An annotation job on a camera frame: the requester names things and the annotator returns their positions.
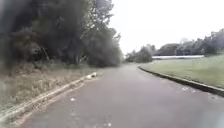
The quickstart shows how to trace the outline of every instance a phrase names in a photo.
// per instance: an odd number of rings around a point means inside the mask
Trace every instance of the road surface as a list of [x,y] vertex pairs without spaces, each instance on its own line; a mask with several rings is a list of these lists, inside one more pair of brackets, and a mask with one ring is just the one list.
[[106,69],[21,128],[224,128],[224,100],[140,71]]

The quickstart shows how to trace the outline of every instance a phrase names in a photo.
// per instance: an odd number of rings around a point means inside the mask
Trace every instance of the curved road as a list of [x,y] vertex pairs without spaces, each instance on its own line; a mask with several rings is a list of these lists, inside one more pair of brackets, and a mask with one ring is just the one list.
[[21,128],[224,128],[224,100],[140,71],[106,69]]

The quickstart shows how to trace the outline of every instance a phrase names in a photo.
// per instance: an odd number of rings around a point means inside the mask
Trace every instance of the grass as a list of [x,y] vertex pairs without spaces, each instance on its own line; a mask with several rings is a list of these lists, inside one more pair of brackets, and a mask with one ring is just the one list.
[[57,63],[45,64],[42,70],[35,70],[32,64],[18,65],[12,76],[0,76],[0,112],[95,70],[88,66],[69,67]]
[[224,88],[224,55],[190,60],[156,60],[142,68]]

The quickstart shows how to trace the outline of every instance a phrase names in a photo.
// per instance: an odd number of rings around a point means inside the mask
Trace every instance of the curb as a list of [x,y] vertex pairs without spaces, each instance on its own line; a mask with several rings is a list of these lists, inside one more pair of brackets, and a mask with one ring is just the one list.
[[202,90],[204,92],[209,92],[209,93],[216,94],[216,95],[219,95],[221,97],[224,97],[224,89],[222,89],[222,88],[214,87],[214,86],[210,86],[210,85],[206,85],[206,84],[202,84],[202,83],[198,83],[198,82],[195,82],[195,81],[182,79],[182,78],[178,78],[178,77],[174,77],[174,76],[170,76],[170,75],[166,75],[166,74],[162,74],[162,73],[148,71],[148,70],[145,70],[141,67],[138,67],[138,68],[141,69],[142,71],[151,73],[155,76],[165,78],[165,79],[168,79],[168,80],[172,80],[172,81],[175,81],[177,83],[187,85],[187,86],[190,86],[190,87],[195,88],[195,89]]
[[73,81],[69,84],[63,85],[60,88],[54,89],[53,91],[49,91],[46,93],[41,94],[40,96],[38,96],[37,98],[34,98],[26,103],[20,104],[16,107],[13,107],[11,109],[9,109],[8,111],[6,111],[4,114],[1,115],[0,117],[0,123],[5,123],[7,121],[12,121],[22,115],[24,115],[25,113],[32,111],[32,109],[34,109],[36,106],[38,106],[40,103],[42,102],[46,102],[50,99],[52,99],[53,97],[62,94],[63,92],[71,89],[71,88],[78,88],[81,82],[85,81],[85,80],[89,80],[92,79],[94,77],[97,76],[97,73],[91,73],[89,75],[86,75],[84,77],[81,77],[80,79]]

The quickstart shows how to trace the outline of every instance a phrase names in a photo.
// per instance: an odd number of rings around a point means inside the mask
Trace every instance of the overcast sky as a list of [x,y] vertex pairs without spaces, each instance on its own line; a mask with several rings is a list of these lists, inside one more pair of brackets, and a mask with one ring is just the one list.
[[144,44],[157,48],[197,39],[224,28],[223,0],[113,0],[111,26],[124,53]]

